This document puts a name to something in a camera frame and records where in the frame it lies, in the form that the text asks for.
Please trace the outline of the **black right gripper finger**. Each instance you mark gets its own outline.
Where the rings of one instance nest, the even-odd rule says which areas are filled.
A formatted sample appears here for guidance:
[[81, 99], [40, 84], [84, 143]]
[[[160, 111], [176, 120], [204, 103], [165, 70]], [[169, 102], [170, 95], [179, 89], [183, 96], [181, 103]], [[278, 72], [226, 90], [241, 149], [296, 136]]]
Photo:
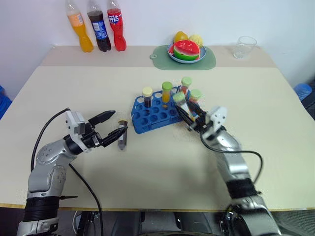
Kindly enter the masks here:
[[190, 109], [190, 112], [192, 113], [193, 118], [206, 117], [206, 112], [202, 110], [199, 104], [194, 100], [189, 99], [189, 109]]
[[188, 125], [188, 130], [194, 130], [197, 126], [193, 113], [197, 105], [192, 102], [176, 102], [176, 109], [182, 120]]

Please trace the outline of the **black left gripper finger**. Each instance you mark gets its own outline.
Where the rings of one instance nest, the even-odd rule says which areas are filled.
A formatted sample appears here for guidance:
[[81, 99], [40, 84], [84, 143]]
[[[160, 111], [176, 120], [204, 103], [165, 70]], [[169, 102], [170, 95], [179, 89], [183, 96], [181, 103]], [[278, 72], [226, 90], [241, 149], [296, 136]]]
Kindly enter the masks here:
[[100, 145], [103, 147], [107, 147], [112, 144], [116, 140], [118, 140], [127, 130], [127, 126], [120, 127], [110, 132], [108, 136], [101, 140]]
[[90, 124], [103, 123], [106, 120], [110, 119], [115, 112], [116, 112], [115, 110], [109, 110], [109, 111], [102, 112], [102, 113], [90, 118], [88, 120], [88, 123], [90, 123]]

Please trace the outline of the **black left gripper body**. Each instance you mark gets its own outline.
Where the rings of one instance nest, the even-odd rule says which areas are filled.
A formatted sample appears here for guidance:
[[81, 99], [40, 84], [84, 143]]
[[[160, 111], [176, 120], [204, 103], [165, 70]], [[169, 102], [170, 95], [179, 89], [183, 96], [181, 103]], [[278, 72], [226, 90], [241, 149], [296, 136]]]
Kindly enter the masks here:
[[95, 131], [94, 126], [89, 122], [85, 124], [84, 134], [82, 134], [81, 141], [87, 148], [95, 148], [100, 146], [100, 134]]

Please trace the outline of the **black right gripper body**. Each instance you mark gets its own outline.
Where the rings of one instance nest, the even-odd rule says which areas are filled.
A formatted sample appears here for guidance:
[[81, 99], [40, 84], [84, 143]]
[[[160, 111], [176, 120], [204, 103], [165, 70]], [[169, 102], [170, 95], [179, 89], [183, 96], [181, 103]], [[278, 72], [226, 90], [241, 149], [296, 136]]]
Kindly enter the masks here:
[[212, 127], [212, 120], [209, 111], [206, 112], [190, 112], [189, 118], [191, 124], [188, 125], [188, 131], [196, 131], [198, 133], [204, 133]]

